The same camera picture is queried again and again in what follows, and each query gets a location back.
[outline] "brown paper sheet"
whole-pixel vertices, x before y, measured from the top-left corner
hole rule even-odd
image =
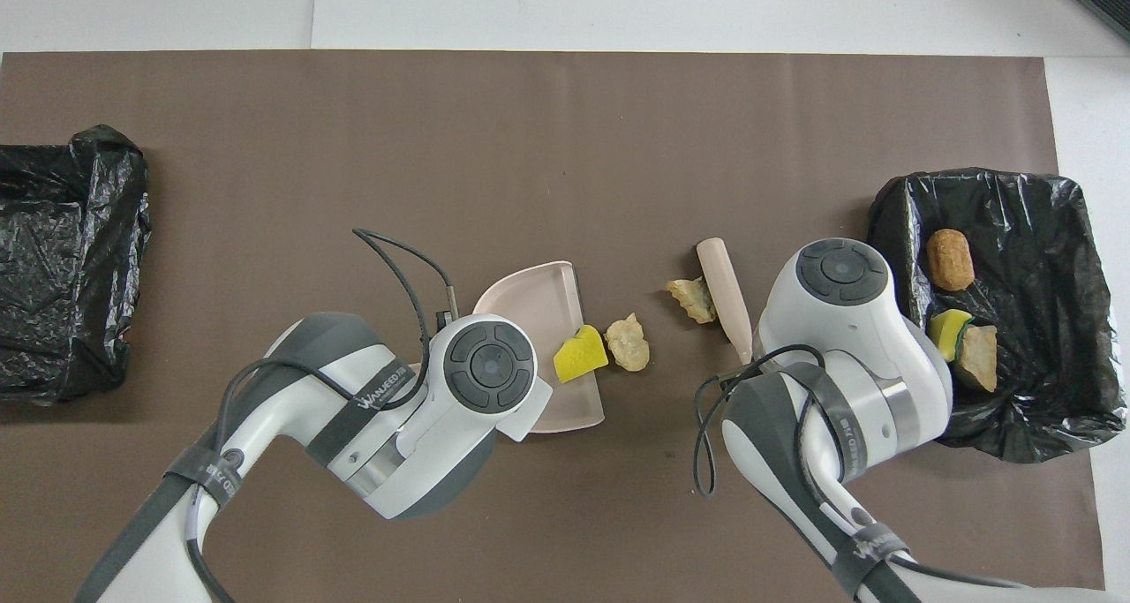
[[[127,385],[0,407],[5,601],[63,601],[231,374],[319,309],[363,314],[411,360],[407,298],[351,226],[446,265],[469,309],[513,270],[576,264],[588,321],[636,313],[653,361],[598,378],[605,423],[499,440],[438,515],[388,523],[278,443],[206,554],[237,601],[840,601],[720,455],[694,495],[690,394],[734,366],[663,292],[727,241],[751,314],[808,241],[860,237],[885,181],[1055,172],[1034,59],[497,52],[6,54],[0,140],[108,123],[146,151],[153,246]],[[440,282],[406,265],[425,304]],[[852,483],[916,558],[1102,586],[1090,466],[920,447]]]

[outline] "black cable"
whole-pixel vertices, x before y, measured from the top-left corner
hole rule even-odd
[[[405,244],[405,242],[402,241],[395,241],[395,238],[392,237],[385,237],[383,236],[383,234],[373,233],[372,229],[355,228],[353,233],[356,234],[357,237],[376,238],[376,241],[383,241],[385,244],[395,245],[400,250],[405,250],[405,252],[411,253],[412,256],[416,256],[418,257],[418,260],[426,262],[426,264],[428,265],[432,265],[432,269],[434,269],[435,272],[440,274],[440,278],[443,278],[443,285],[447,286],[447,288],[451,288],[452,285],[451,280],[447,278],[447,272],[444,272],[444,270],[440,268],[440,264],[437,264],[437,262],[429,260],[427,254],[419,252],[419,250],[412,248],[411,245]]]
[[[738,383],[742,383],[744,381],[748,381],[748,378],[754,377],[754,375],[758,375],[760,373],[762,366],[764,366],[767,361],[773,360],[775,357],[779,357],[779,355],[785,355],[788,352],[806,352],[808,355],[811,355],[812,358],[816,358],[817,366],[819,366],[820,369],[824,369],[824,355],[820,353],[819,350],[816,349],[816,347],[802,346],[802,344],[783,346],[780,347],[780,349],[775,349],[772,350],[772,352],[770,353],[763,355],[763,357],[758,358],[756,361],[750,362],[749,366],[742,369],[741,374],[734,375],[733,378],[727,378],[727,381],[719,381],[718,375],[712,375],[711,378],[707,378],[707,381],[705,383],[702,383],[702,385],[698,386],[698,390],[695,391],[695,420],[698,422],[698,436],[695,438],[695,453],[693,461],[694,463],[692,465],[692,473],[694,474],[695,489],[697,489],[698,493],[702,495],[703,497],[711,497],[714,495],[714,474],[715,474],[714,451],[710,443],[710,434],[706,430],[711,421],[713,421],[714,414],[718,413],[718,410],[720,409],[720,407],[722,407],[723,402],[730,400],[731,394],[733,394],[734,391],[737,391],[738,388]],[[706,411],[706,417],[703,418],[702,394],[703,391],[706,391],[707,386],[712,385],[712,383],[720,383],[720,385],[722,385],[722,394],[720,394],[720,396],[715,399],[714,404],[711,405],[710,411]],[[703,449],[706,451],[706,466],[710,470],[709,489],[703,488],[702,479],[699,478],[698,474],[699,452]]]
[[[197,571],[197,576],[203,582],[205,587],[208,592],[218,598],[220,603],[235,603],[235,598],[224,589],[224,586],[216,580],[211,570],[208,569],[208,565],[205,563],[205,558],[200,554],[200,544],[194,539],[190,539],[184,542],[186,550],[189,551],[189,560],[192,562],[193,569]]]
[[[940,568],[931,568],[929,566],[923,566],[918,561],[904,559],[903,557],[897,557],[897,556],[890,556],[887,558],[887,560],[896,566],[906,568],[907,570],[911,570],[913,573],[925,575],[928,577],[936,577],[939,579],[956,580],[958,583],[967,583],[972,585],[985,585],[989,587],[1010,587],[1010,588],[1025,588],[1025,589],[1028,587],[1022,583],[1016,583],[1008,579],[960,575],[957,573],[950,573],[949,570],[942,570]]]
[[[416,309],[416,318],[419,321],[420,325],[420,373],[417,375],[416,383],[414,383],[411,391],[408,391],[408,393],[398,401],[392,401],[383,407],[384,410],[391,411],[397,409],[397,407],[403,407],[411,401],[412,397],[416,397],[416,394],[420,391],[420,386],[424,385],[424,378],[427,377],[427,361],[431,360],[432,355],[432,350],[428,347],[428,342],[432,341],[432,337],[427,333],[427,321],[424,318],[424,308],[420,306],[419,298],[416,298],[416,290],[412,289],[412,286],[408,285],[408,278],[405,277],[403,272],[400,272],[400,268],[398,268],[397,262],[392,261],[392,257],[389,256],[389,254],[385,253],[379,244],[376,244],[376,241],[386,241],[388,244],[395,245],[399,248],[406,250],[408,253],[415,254],[415,256],[420,257],[421,261],[427,262],[428,265],[435,268],[436,272],[440,273],[440,278],[443,278],[443,281],[449,286],[449,288],[451,285],[447,281],[447,274],[440,269],[440,265],[436,265],[434,261],[425,257],[424,253],[418,252],[418,250],[410,248],[410,246],[401,244],[400,241],[391,241],[388,237],[379,236],[379,234],[367,231],[367,229],[355,228],[353,229],[353,233],[356,234],[360,241],[365,242],[365,245],[368,245],[373,252],[380,254],[382,260],[384,260],[384,263],[392,270],[392,273],[397,274],[397,280],[400,281],[400,286],[403,286],[405,292],[408,294],[408,300],[411,302],[412,309]]]
[[[337,383],[334,378],[330,378],[327,374],[323,373],[323,370],[313,368],[313,366],[307,366],[305,365],[305,362],[293,360],[293,358],[279,358],[279,357],[260,358],[260,360],[251,362],[251,365],[249,366],[244,366],[244,368],[241,369],[238,374],[232,377],[232,382],[227,383],[227,388],[224,390],[224,397],[221,399],[219,405],[219,418],[216,419],[215,449],[217,455],[223,453],[221,447],[224,446],[224,443],[227,442],[228,408],[231,407],[232,401],[235,397],[235,391],[238,388],[240,383],[242,383],[244,378],[249,377],[251,374],[254,374],[255,370],[262,369],[263,366],[271,366],[271,365],[289,366],[290,369],[298,369],[302,370],[303,374],[313,375],[314,378],[318,378],[320,383],[323,383],[323,385],[327,385],[330,390],[334,391],[334,393],[339,394],[339,396],[345,399],[346,402],[349,402],[350,399],[353,399],[353,394],[350,394],[349,391],[345,390],[342,385],[339,385],[339,383]]]
[[[805,391],[808,391],[808,397],[805,399],[803,407],[800,407],[800,414],[798,416],[797,419],[797,429],[793,431],[792,435],[792,455],[797,460],[797,466],[799,466],[798,470],[800,471],[801,481],[805,482],[805,487],[807,487],[808,491],[810,491],[812,497],[816,498],[816,501],[818,504],[827,504],[828,506],[835,509],[836,514],[840,515],[841,518],[846,521],[847,515],[841,513],[840,509],[835,508],[835,506],[832,504],[832,500],[828,499],[828,496],[824,492],[824,489],[822,489],[819,487],[819,483],[816,483],[816,480],[812,479],[812,472],[809,471],[808,464],[805,463],[803,442],[805,442],[805,425],[808,422],[808,411],[811,411],[812,407],[820,407],[819,402],[816,401],[816,396],[815,394],[812,394],[812,391],[809,390],[807,386],[805,386]],[[827,419],[828,419],[827,414],[824,414],[824,421],[828,428],[828,432],[834,432],[832,426],[827,425]]]

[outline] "pink dustpan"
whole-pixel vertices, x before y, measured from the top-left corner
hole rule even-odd
[[[584,325],[571,262],[553,261],[502,278],[479,297],[475,313],[507,317],[533,342],[538,375],[554,394],[532,432],[572,431],[603,421],[596,375],[590,372],[562,383],[554,370],[554,353]]]

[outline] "brown rock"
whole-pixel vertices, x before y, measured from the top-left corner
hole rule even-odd
[[[973,256],[964,234],[941,228],[927,242],[925,253],[933,285],[949,292],[960,292],[973,285]]]
[[[954,375],[975,390],[997,391],[996,326],[966,326],[962,353],[954,362]]]

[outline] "black strap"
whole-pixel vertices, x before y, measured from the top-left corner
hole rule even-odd
[[[899,550],[909,550],[903,540],[887,526],[876,522],[855,533],[836,549],[832,576],[849,595],[855,596],[859,586],[876,566]]]
[[[357,434],[376,417],[381,407],[388,404],[408,382],[416,378],[406,362],[392,358],[376,375],[373,375],[362,391],[337,411],[325,427],[306,445],[306,453],[314,462],[329,466]]]
[[[784,369],[784,374],[811,391],[816,403],[824,411],[832,435],[835,435],[836,447],[840,449],[840,481],[849,482],[862,475],[863,471],[867,471],[863,429],[840,386],[836,386],[826,370],[808,362],[794,362]]]
[[[177,455],[165,471],[166,475],[180,475],[190,482],[200,483],[216,500],[220,509],[243,486],[243,478],[234,466],[210,447],[193,445]]]

